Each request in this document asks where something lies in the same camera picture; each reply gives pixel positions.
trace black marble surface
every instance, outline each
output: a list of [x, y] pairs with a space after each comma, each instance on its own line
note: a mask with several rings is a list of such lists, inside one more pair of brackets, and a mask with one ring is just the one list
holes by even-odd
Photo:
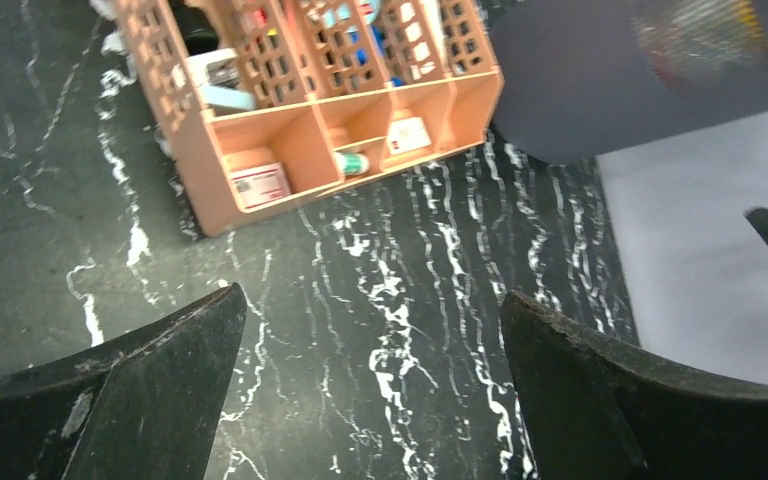
[[636, 341], [594, 162], [491, 134], [201, 238], [124, 57], [102, 53], [114, 30], [87, 2], [0, 0], [0, 375], [237, 281], [250, 311], [206, 478], [533, 477], [503, 293]]

